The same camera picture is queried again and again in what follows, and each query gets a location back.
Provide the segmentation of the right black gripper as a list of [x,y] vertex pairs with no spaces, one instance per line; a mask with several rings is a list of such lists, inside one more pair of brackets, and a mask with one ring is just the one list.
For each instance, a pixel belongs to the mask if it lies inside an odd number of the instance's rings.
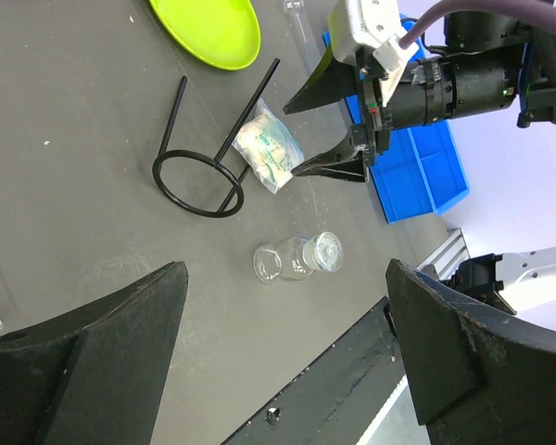
[[294,177],[321,176],[352,183],[365,183],[365,167],[371,167],[390,145],[384,106],[377,79],[366,69],[339,62],[326,50],[313,73],[284,105],[286,115],[321,108],[357,94],[361,124],[330,150],[296,166]]

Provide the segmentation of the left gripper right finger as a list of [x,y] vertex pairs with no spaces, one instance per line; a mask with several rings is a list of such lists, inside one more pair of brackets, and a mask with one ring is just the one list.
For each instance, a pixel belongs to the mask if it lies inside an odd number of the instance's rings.
[[385,273],[417,421],[433,444],[556,444],[556,332],[393,259]]

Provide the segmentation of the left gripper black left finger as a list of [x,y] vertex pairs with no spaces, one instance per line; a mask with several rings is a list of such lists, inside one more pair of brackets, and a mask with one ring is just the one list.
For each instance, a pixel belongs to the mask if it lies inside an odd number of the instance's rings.
[[0,444],[147,444],[180,329],[184,262],[0,337]]

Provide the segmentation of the clear plastic bag with contents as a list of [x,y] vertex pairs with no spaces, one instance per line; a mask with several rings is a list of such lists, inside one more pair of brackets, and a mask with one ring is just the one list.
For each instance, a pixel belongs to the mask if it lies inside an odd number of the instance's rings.
[[254,118],[240,128],[232,146],[274,195],[293,178],[292,170],[304,161],[297,139],[262,98],[257,101]]

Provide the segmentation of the small clear round dish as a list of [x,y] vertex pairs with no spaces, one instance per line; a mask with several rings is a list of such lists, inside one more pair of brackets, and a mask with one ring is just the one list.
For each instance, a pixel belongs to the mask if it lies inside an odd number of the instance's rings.
[[294,236],[259,246],[253,269],[260,281],[304,280],[315,272],[335,273],[343,263],[340,239],[331,232],[313,237]]

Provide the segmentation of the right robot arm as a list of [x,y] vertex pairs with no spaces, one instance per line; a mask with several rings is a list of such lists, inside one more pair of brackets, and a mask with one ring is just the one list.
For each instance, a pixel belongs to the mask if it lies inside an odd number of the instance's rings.
[[354,95],[360,122],[296,176],[363,182],[396,130],[494,112],[556,125],[556,6],[440,1],[405,28],[394,1],[340,1],[321,61],[284,106],[295,114]]

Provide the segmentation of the blue plastic divided bin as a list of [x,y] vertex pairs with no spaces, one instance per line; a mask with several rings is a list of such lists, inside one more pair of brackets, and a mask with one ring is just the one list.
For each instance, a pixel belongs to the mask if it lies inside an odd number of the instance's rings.
[[470,193],[449,124],[396,130],[370,168],[385,218],[393,224],[442,215]]

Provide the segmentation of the clear glass pipette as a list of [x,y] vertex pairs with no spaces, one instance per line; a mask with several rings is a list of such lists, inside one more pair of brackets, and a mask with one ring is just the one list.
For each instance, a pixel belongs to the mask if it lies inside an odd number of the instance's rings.
[[284,0],[283,10],[288,19],[289,27],[294,33],[294,38],[297,42],[297,47],[305,65],[306,72],[308,75],[311,75],[316,64],[312,54],[312,45],[307,39],[303,25],[304,2],[300,0]]

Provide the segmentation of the lime green plate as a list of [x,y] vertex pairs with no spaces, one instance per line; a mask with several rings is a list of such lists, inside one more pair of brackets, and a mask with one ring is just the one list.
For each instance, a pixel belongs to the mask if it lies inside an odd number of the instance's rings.
[[259,20],[250,0],[158,0],[149,5],[182,48],[213,68],[243,70],[259,55]]

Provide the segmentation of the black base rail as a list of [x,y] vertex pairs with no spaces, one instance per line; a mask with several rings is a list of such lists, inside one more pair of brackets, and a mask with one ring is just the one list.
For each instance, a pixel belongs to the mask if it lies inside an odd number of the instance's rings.
[[403,376],[383,297],[224,442],[355,444]]

